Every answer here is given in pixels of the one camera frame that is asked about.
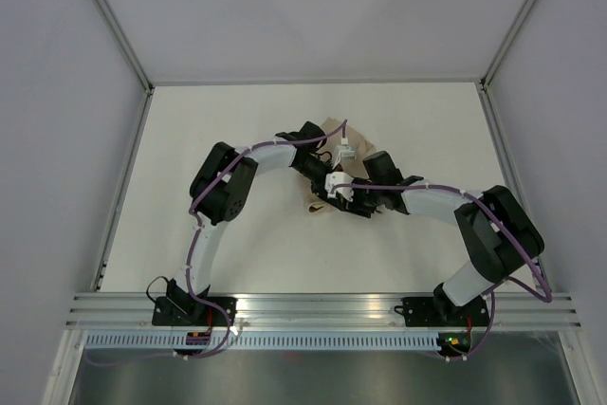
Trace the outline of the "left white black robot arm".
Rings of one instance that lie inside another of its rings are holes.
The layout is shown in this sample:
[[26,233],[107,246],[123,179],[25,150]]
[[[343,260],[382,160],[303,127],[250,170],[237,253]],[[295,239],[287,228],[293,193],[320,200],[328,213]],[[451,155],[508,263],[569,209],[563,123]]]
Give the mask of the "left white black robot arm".
[[189,215],[195,219],[194,236],[185,264],[167,279],[165,294],[155,299],[155,314],[169,315],[187,325],[202,322],[211,306],[212,265],[227,229],[243,210],[255,177],[280,169],[308,171],[324,182],[328,173],[316,152],[332,137],[346,138],[347,122],[330,133],[306,122],[297,132],[282,132],[272,139],[244,148],[216,143],[190,187]]

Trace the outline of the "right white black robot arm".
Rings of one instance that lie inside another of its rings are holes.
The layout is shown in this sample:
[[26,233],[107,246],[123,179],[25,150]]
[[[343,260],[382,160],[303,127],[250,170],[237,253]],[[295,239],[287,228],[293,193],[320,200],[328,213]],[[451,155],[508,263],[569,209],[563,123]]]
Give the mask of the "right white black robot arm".
[[510,189],[496,185],[482,192],[405,177],[391,156],[380,151],[363,160],[368,177],[325,179],[325,189],[348,210],[382,206],[405,215],[430,217],[459,229],[469,259],[432,292],[432,311],[444,324],[462,319],[468,306],[544,252],[539,231]]

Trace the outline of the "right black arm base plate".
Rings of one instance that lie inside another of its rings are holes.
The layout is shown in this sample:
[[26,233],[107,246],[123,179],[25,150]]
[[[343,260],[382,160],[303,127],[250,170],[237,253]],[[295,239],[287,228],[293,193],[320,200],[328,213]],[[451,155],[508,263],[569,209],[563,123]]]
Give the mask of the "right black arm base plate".
[[436,308],[432,297],[403,297],[395,312],[403,316],[407,327],[466,328],[471,324],[475,328],[489,323],[487,304],[480,297],[463,307],[453,307],[446,314]]

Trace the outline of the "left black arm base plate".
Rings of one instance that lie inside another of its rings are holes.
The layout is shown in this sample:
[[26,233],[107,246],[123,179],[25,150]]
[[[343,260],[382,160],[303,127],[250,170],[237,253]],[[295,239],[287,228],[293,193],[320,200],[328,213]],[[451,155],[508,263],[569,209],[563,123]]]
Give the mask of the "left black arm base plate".
[[156,299],[152,326],[226,327],[233,323],[237,300],[234,297],[210,297],[213,305],[196,301],[175,304],[168,297]]

